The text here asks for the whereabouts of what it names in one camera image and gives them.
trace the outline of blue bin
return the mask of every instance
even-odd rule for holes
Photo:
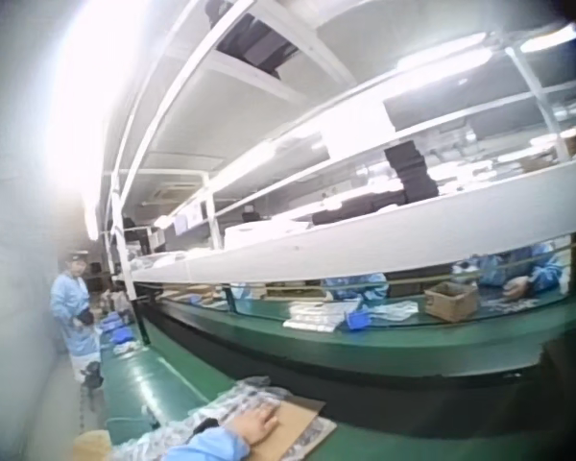
[[[351,330],[365,329],[372,324],[372,318],[363,310],[356,310],[346,314],[346,324]]]
[[[106,318],[100,323],[100,328],[103,330],[103,333],[109,333],[124,326],[124,322],[119,318],[119,314],[116,315],[117,319]]]
[[[121,327],[116,329],[111,335],[111,343],[118,345],[134,341],[134,334],[130,327]]]

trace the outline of white shelf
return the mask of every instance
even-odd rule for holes
[[[394,272],[576,231],[576,161],[248,247],[134,271],[134,281],[267,282]]]

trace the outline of air vent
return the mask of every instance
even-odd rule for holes
[[[201,185],[198,182],[171,182],[161,185],[141,205],[180,204],[190,197]]]

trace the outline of blue work uniform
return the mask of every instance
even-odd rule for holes
[[[366,276],[354,277],[335,277],[332,279],[324,279],[326,286],[340,286],[340,285],[353,285],[356,283],[369,283],[386,281],[384,274],[369,274]],[[382,300],[386,297],[388,291],[388,283],[378,286],[361,286],[359,288],[347,288],[345,290],[328,290],[333,296],[333,300],[353,300],[362,298],[365,301]]]
[[[231,283],[230,290],[235,300],[251,300],[253,298],[252,287],[246,283]]]
[[[506,254],[478,256],[480,270],[483,272],[480,283],[489,286],[502,287],[516,277],[528,277],[531,290],[534,293],[555,288],[559,285],[563,268],[555,255],[546,255],[552,252],[552,247],[545,243],[513,250]],[[498,269],[502,264],[508,264],[531,257],[538,257],[533,261],[516,266]]]
[[[74,319],[89,308],[89,293],[81,277],[60,274],[51,287],[51,312],[60,325],[66,348],[80,357],[98,351],[93,327],[76,328]]]
[[[250,447],[238,435],[213,427],[192,437],[187,445],[169,449],[162,461],[240,461]]]

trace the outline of hand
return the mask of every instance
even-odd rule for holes
[[[235,416],[226,428],[241,437],[250,447],[262,442],[277,427],[276,411],[269,404]]]
[[[503,285],[503,296],[508,300],[524,298],[529,289],[528,277],[516,277]]]

